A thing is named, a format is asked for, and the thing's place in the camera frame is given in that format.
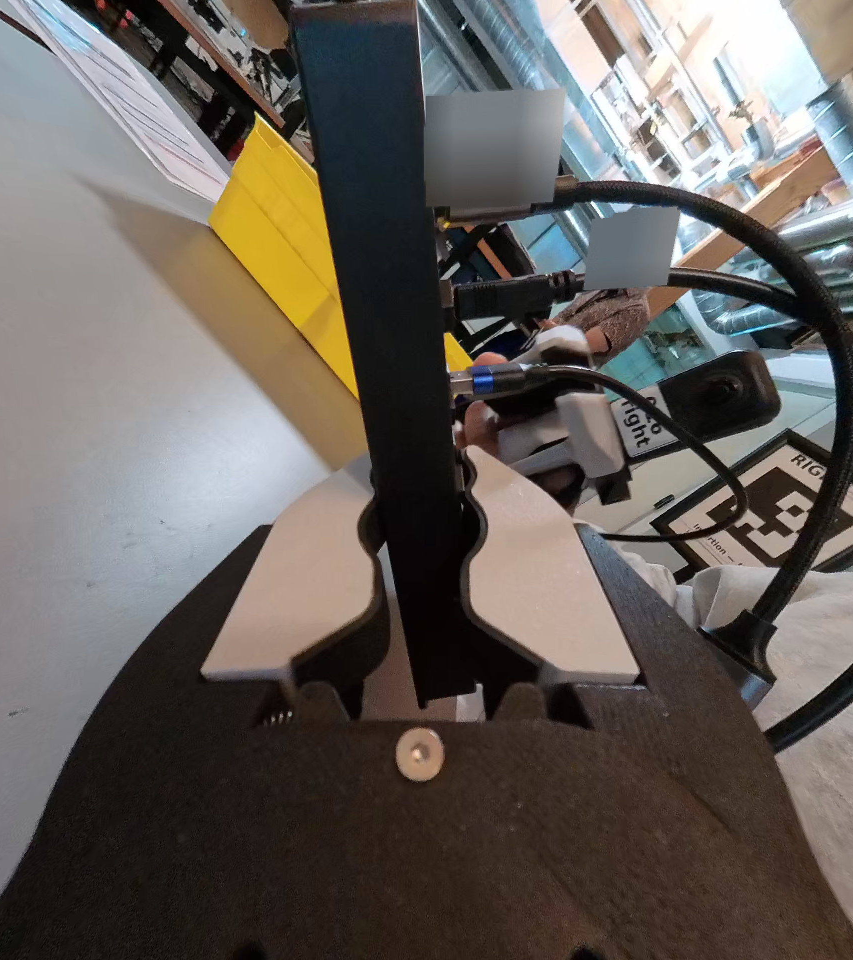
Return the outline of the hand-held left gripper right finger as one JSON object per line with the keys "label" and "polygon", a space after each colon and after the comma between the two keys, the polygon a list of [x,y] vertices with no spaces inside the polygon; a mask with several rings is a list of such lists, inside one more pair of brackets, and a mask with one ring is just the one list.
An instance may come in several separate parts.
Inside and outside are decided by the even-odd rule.
{"label": "hand-held left gripper right finger", "polygon": [[464,567],[468,617],[543,687],[632,686],[636,656],[572,516],[482,448],[462,456],[479,519]]}

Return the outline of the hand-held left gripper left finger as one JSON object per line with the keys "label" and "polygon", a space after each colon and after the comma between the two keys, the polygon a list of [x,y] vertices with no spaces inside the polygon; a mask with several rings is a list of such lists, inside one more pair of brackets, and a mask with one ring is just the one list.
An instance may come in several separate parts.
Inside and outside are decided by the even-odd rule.
{"label": "hand-held left gripper left finger", "polygon": [[378,639],[346,651],[384,607],[369,466],[345,466],[278,515],[201,666],[210,682],[312,680],[350,687],[379,665]]}

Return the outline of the thin black cable blue plug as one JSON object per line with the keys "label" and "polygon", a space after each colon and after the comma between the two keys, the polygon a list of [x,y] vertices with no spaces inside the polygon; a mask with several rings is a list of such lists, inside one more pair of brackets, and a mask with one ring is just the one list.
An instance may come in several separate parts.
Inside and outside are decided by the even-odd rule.
{"label": "thin black cable blue plug", "polygon": [[609,543],[630,545],[684,544],[708,539],[729,529],[745,518],[749,510],[748,493],[744,484],[732,472],[732,469],[721,462],[700,438],[697,438],[689,429],[673,419],[663,407],[607,374],[587,366],[574,364],[551,365],[511,362],[494,366],[471,366],[463,371],[451,373],[449,385],[455,398],[489,400],[526,393],[546,384],[562,380],[571,381],[578,386],[603,387],[619,398],[631,402],[638,410],[647,414],[651,421],[664,428],[687,450],[691,450],[710,467],[717,478],[731,491],[734,499],[734,509],[723,521],[698,531],[662,535],[603,533],[601,534],[603,540]]}

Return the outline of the black usb hub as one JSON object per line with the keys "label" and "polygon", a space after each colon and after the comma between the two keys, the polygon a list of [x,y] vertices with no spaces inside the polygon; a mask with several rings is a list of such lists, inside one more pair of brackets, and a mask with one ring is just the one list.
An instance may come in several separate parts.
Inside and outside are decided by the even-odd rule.
{"label": "black usb hub", "polygon": [[415,2],[312,2],[290,26],[372,485],[420,707],[471,692],[462,479],[426,203]]}

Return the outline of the large yellow plastic bin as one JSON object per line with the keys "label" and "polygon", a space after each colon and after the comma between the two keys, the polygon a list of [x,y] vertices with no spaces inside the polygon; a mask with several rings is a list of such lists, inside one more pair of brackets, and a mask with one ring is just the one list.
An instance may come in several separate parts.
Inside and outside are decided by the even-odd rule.
{"label": "large yellow plastic bin", "polygon": [[209,225],[357,399],[321,189],[313,167],[260,114]]}

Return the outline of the grey desk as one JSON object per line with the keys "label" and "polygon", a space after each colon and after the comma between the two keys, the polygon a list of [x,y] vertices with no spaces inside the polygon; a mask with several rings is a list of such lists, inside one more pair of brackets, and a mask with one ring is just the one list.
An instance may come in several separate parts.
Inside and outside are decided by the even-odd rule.
{"label": "grey desk", "polygon": [[212,207],[0,18],[0,894],[137,646],[365,450]]}

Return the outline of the person's right hand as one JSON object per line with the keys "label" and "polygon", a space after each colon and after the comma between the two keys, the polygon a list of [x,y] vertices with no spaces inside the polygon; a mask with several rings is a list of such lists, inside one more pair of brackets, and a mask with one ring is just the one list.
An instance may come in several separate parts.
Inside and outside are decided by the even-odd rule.
{"label": "person's right hand", "polygon": [[489,404],[474,401],[464,411],[462,425],[457,428],[456,446],[459,450],[477,447],[496,459],[501,458],[501,433],[511,425]]}

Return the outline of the white paper sheet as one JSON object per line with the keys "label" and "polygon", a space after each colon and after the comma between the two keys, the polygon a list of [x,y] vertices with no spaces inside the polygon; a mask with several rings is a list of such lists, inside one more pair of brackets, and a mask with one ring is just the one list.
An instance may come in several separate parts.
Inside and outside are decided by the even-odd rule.
{"label": "white paper sheet", "polygon": [[12,8],[171,184],[217,202],[229,174],[161,86],[112,39],[59,1]]}

